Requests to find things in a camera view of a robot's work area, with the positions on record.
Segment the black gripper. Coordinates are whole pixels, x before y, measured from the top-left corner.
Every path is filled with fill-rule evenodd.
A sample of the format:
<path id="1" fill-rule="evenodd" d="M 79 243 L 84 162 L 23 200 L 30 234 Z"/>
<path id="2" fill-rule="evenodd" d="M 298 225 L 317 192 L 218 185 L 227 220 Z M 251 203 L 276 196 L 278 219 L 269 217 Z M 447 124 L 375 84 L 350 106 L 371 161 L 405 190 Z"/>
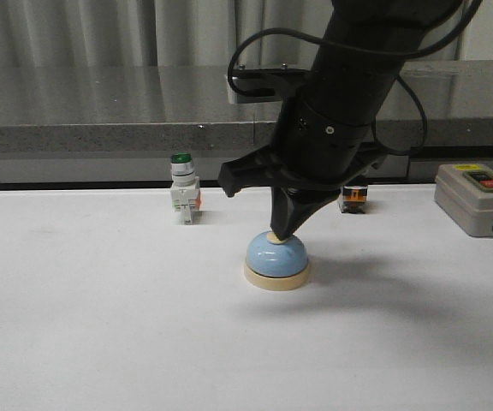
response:
<path id="1" fill-rule="evenodd" d="M 386 154 L 376 144 L 363 141 L 369 128 L 335 122 L 303 98 L 287 98 L 270 143 L 222 164 L 217 182 L 229 197 L 243 188 L 272 188 L 270 228 L 287 240 L 337 200 L 342 184 L 384 161 Z"/>

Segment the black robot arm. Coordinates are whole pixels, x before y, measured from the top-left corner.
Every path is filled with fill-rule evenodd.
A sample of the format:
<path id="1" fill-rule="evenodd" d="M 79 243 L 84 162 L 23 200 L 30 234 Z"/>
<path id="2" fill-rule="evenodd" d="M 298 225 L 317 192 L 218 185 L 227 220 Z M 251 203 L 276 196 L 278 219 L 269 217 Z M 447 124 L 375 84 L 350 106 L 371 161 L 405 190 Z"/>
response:
<path id="1" fill-rule="evenodd" d="M 223 164 L 224 192 L 270 188 L 271 229 L 289 238 L 346 183 L 389 155 L 365 136 L 404 63 L 447 46 L 478 8 L 476 1 L 335 1 L 323 37 L 275 28 L 276 35 L 315 44 L 318 53 L 308 70 L 229 63 L 234 92 L 279 99 L 282 108 L 268 145 Z"/>

